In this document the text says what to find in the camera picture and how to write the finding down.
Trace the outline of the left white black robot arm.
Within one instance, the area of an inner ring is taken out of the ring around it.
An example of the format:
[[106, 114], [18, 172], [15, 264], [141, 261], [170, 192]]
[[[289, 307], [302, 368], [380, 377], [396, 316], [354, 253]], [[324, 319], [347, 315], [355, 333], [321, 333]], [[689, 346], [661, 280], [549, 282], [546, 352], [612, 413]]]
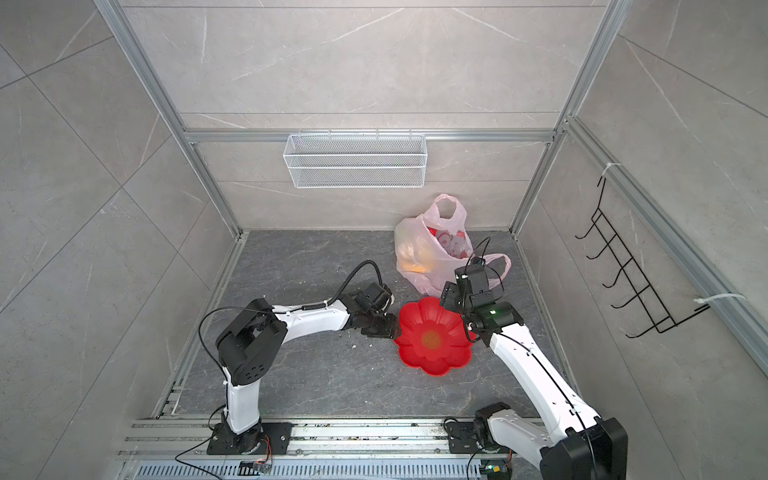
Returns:
[[372, 283], [353, 293], [339, 293], [313, 304], [271, 305], [259, 298], [246, 306], [216, 339], [218, 363], [226, 388], [222, 432], [230, 450], [261, 435], [260, 383], [283, 344], [323, 332], [358, 329], [373, 338], [399, 335], [389, 312], [394, 300], [384, 284]]

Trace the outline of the red flower-shaped plastic bowl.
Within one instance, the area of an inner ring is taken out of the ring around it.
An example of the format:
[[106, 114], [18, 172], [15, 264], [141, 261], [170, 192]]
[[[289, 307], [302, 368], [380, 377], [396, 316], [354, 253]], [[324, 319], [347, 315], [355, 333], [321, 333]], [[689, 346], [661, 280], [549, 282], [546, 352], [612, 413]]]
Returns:
[[394, 339], [403, 364], [432, 377], [467, 366], [473, 334], [467, 339], [459, 314], [440, 306], [435, 297], [405, 304], [398, 313], [400, 335]]

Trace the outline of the pink plastic bag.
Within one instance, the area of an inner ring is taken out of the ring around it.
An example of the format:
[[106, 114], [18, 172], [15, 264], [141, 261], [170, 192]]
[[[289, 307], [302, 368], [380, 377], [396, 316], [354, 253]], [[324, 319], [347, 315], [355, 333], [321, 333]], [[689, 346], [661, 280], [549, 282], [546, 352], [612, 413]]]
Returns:
[[419, 293], [438, 297], [474, 255], [466, 220], [461, 202], [440, 194], [424, 213], [395, 227], [396, 269]]

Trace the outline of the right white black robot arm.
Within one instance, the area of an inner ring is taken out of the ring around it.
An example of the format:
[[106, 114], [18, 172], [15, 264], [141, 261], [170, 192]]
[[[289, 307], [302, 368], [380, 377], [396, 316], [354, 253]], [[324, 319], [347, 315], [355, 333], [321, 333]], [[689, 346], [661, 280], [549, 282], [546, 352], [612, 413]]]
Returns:
[[467, 337], [482, 341], [511, 371], [540, 415], [536, 425], [497, 402], [477, 411], [478, 445], [506, 448], [545, 479], [624, 479], [628, 434], [602, 418], [545, 357], [514, 306], [498, 298], [481, 260], [459, 267], [439, 303], [462, 319]]

